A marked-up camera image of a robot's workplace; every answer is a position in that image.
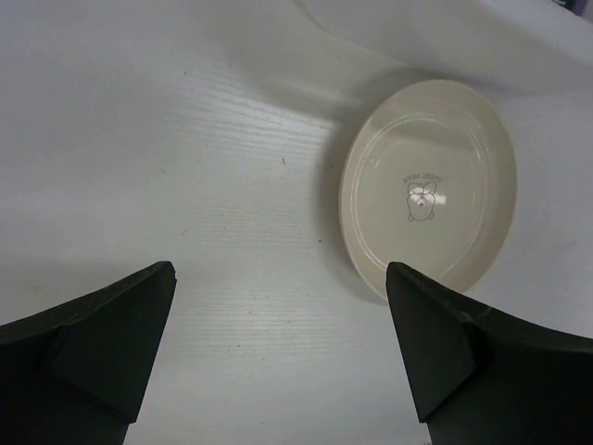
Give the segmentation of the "cream plastic plate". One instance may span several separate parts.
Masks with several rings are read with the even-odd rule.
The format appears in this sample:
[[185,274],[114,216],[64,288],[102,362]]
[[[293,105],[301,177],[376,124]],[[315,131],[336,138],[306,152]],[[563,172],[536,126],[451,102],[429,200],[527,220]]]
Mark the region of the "cream plastic plate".
[[388,97],[359,130],[339,222],[355,270],[378,296],[392,262],[465,292],[503,249],[516,198],[514,146],[496,110],[466,84],[428,80]]

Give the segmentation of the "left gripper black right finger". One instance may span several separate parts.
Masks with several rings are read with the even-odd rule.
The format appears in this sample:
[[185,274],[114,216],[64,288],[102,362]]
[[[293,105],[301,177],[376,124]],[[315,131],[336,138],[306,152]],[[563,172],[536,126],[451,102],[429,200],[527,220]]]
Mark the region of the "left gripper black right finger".
[[592,341],[529,323],[402,262],[386,293],[434,444],[589,444]]

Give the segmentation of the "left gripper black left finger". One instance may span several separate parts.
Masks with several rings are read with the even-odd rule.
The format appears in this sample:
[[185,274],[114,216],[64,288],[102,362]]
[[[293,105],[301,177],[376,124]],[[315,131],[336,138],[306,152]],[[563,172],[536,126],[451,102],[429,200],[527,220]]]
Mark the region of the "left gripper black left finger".
[[4,444],[121,444],[136,422],[176,271],[156,262],[1,327]]

